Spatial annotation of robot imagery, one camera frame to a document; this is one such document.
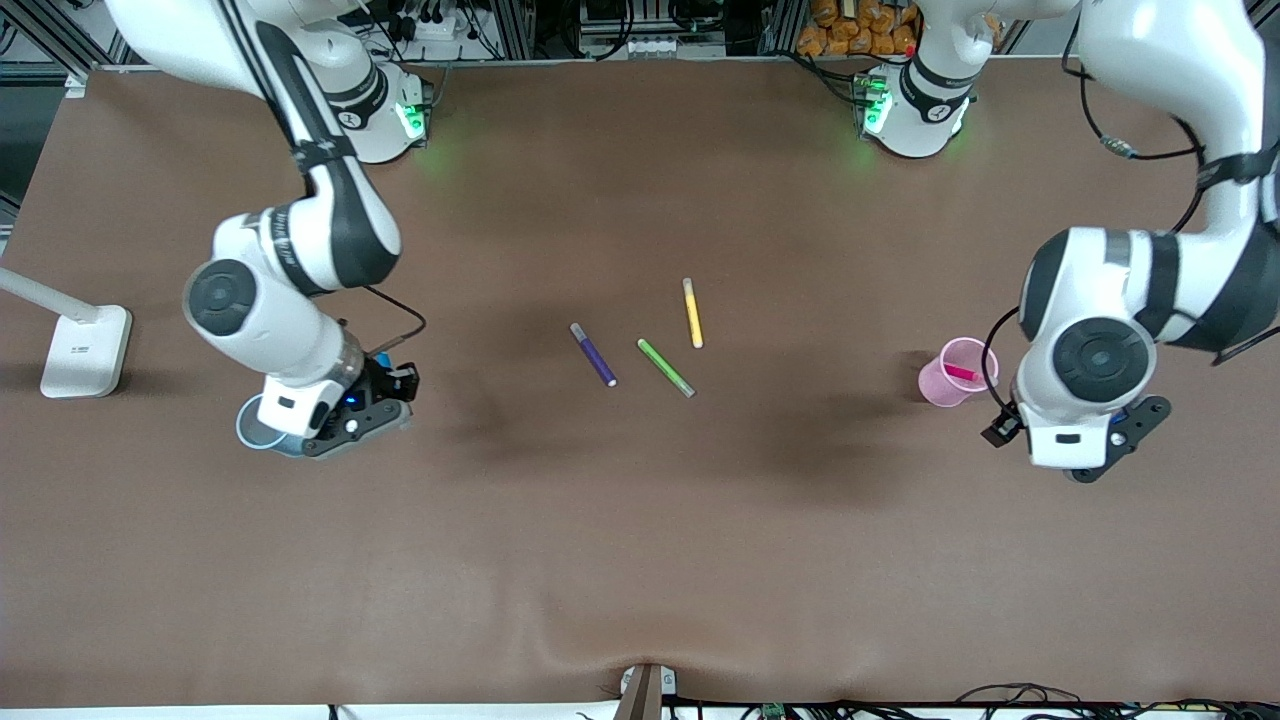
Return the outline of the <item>metal table edge bracket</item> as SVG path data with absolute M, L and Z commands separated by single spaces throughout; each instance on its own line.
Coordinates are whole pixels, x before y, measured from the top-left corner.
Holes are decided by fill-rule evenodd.
M 637 664 L 623 671 L 613 720 L 669 720 L 666 701 L 678 694 L 677 673 L 658 664 Z

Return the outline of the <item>light blue mesh cup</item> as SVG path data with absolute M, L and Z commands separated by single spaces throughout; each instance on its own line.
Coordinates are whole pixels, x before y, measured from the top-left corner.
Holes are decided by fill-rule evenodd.
M 252 451 L 269 451 L 285 457 L 315 460 L 306 452 L 306 438 L 278 430 L 260 420 L 261 402 L 262 395 L 259 393 L 241 406 L 236 419 L 236 434 L 239 442 Z

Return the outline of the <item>pink mesh cup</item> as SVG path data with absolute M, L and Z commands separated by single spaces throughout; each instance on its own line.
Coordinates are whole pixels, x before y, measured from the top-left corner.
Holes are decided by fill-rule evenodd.
M 943 364 L 950 363 L 979 372 L 977 383 L 956 380 L 945 374 Z M 957 337 L 945 343 L 938 354 L 918 373 L 916 386 L 922 397 L 936 407 L 956 407 L 977 395 L 988 392 L 988 383 L 998 386 L 1000 361 L 983 340 Z

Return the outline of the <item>white power strip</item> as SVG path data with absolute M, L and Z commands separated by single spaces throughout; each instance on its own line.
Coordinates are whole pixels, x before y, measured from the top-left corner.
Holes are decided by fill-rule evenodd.
M 457 8 L 443 3 L 403 10 L 392 26 L 394 38 L 426 44 L 452 44 L 460 37 L 460 27 Z

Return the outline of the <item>aluminium frame post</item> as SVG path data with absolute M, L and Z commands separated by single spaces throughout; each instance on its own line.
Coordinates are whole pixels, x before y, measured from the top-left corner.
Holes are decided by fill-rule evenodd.
M 116 60 L 100 0 L 0 0 L 0 88 L 84 96 L 91 72 Z

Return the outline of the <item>orange snack bags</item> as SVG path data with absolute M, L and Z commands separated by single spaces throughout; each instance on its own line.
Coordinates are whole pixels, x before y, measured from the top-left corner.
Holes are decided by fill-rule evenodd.
M 801 56 L 905 56 L 923 31 L 913 0 L 806 0 L 795 53 Z

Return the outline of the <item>green marker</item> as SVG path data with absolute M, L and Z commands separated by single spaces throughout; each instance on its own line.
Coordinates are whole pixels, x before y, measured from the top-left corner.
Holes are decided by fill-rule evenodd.
M 696 395 L 694 387 L 684 375 L 645 338 L 637 338 L 636 346 L 641 354 L 655 366 L 655 369 L 685 397 L 692 398 Z

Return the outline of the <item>purple marker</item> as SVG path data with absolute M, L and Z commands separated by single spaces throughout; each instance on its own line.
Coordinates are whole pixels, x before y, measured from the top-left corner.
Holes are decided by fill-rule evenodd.
M 616 387 L 618 384 L 616 374 L 612 372 L 607 360 L 603 357 L 600 351 L 593 343 L 586 331 L 579 323 L 575 322 L 570 324 L 570 333 L 572 334 L 579 348 L 582 351 L 584 356 L 590 363 L 593 370 L 605 384 L 605 387 L 609 388 Z

